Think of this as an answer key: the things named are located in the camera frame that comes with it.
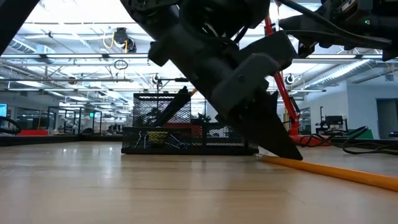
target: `light wood floor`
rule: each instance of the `light wood floor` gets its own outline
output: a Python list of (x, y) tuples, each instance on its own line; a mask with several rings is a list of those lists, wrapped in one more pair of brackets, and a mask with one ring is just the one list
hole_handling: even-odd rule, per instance
[[(112, 142), (1, 147), (0, 223), (398, 220), (398, 194), (388, 190), (254, 157), (122, 156), (120, 147)], [(305, 155), (315, 160), (313, 153)]]

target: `doorway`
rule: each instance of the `doorway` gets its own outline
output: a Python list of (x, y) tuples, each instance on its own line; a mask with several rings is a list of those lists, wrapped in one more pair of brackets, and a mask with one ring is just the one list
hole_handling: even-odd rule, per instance
[(379, 99), (376, 102), (380, 139), (393, 139), (389, 134), (398, 131), (398, 100)]

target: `yellow object in crate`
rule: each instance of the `yellow object in crate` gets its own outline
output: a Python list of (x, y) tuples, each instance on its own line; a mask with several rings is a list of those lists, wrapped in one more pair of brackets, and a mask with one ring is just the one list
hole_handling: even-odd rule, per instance
[(167, 135), (167, 131), (148, 131), (148, 141), (151, 144), (163, 144)]

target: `computer monitor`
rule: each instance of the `computer monitor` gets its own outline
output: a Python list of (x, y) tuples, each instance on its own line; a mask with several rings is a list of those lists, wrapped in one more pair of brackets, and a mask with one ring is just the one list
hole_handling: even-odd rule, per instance
[(0, 116), (7, 116), (7, 103), (0, 103)]
[(343, 124), (343, 116), (326, 116), (325, 124), (326, 125), (341, 125), (341, 124)]

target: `black cord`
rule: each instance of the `black cord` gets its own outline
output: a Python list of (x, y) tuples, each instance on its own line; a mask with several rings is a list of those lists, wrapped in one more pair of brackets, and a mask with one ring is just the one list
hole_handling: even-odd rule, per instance
[[(376, 154), (377, 153), (377, 154), (388, 154), (388, 155), (392, 155), (392, 156), (398, 156), (398, 152), (392, 151), (394, 149), (389, 149), (392, 146), (397, 146), (398, 143), (394, 143), (394, 144), (390, 144), (390, 145), (383, 145), (383, 144), (378, 144), (378, 143), (373, 143), (373, 142), (359, 142), (359, 143), (351, 144), (351, 142), (354, 139), (356, 139), (360, 135), (364, 134), (368, 129), (369, 129), (368, 127), (363, 126), (363, 127), (357, 128), (349, 133), (345, 133), (349, 137), (343, 143), (337, 143), (337, 142), (330, 141), (333, 137), (341, 135), (342, 132), (332, 134), (331, 136), (328, 136), (327, 138), (324, 138), (323, 136), (321, 136), (319, 134), (311, 134), (310, 136), (303, 136), (300, 138), (299, 143), (300, 143), (300, 146), (302, 146), (302, 147), (317, 147), (317, 146), (321, 146), (322, 144), (330, 144), (332, 146), (340, 147), (345, 153), (353, 154), (353, 155)], [(312, 139), (319, 140), (319, 143), (310, 144)], [(374, 149), (367, 149), (367, 151), (352, 151), (352, 150), (347, 149), (349, 147), (361, 147), (361, 146), (366, 146), (366, 147), (374, 146)]]
[(291, 0), (279, 0), (280, 3), (295, 9), (298, 12), (301, 12), (304, 16), (307, 16), (311, 19), (313, 19), (315, 22), (325, 26), (326, 28), (330, 29), (333, 31), (335, 34), (338, 34), (344, 39), (350, 40), (352, 42), (356, 43), (361, 43), (361, 44), (367, 44), (367, 45), (372, 45), (372, 46), (377, 46), (381, 49), (386, 49), (391, 46), (391, 40), (383, 40), (383, 39), (373, 39), (370, 37), (364, 37), (361, 35), (356, 35), (351, 32), (348, 32), (346, 30), (343, 30), (339, 28), (338, 26), (334, 25), (321, 15), (307, 9), (306, 7), (303, 7), (296, 2), (293, 2)]
[(244, 26), (243, 29), (237, 34), (236, 38), (234, 39), (235, 43), (239, 43), (242, 40), (246, 32), (248, 31), (249, 26)]
[(12, 119), (9, 119), (7, 117), (3, 117), (3, 116), (0, 116), (0, 121), (7, 121), (8, 123), (11, 123), (11, 124), (13, 124), (16, 127), (16, 129), (0, 128), (0, 133), (6, 133), (6, 134), (19, 134), (19, 133), (21, 133), (21, 131), (22, 131), (21, 127), (19, 126), (19, 124), (16, 121), (14, 121)]
[(191, 33), (191, 35), (198, 37), (199, 39), (202, 39), (204, 41), (209, 41), (217, 44), (222, 44), (222, 45), (236, 45), (234, 41), (231, 39), (228, 39), (226, 37), (212, 37), (209, 35), (206, 35), (198, 30), (196, 28), (192, 27), (191, 24), (186, 20), (186, 17), (189, 15), (190, 11), (188, 10), (191, 7), (192, 0), (184, 0), (183, 3), (180, 6), (180, 22), (181, 25), (184, 27), (186, 31)]

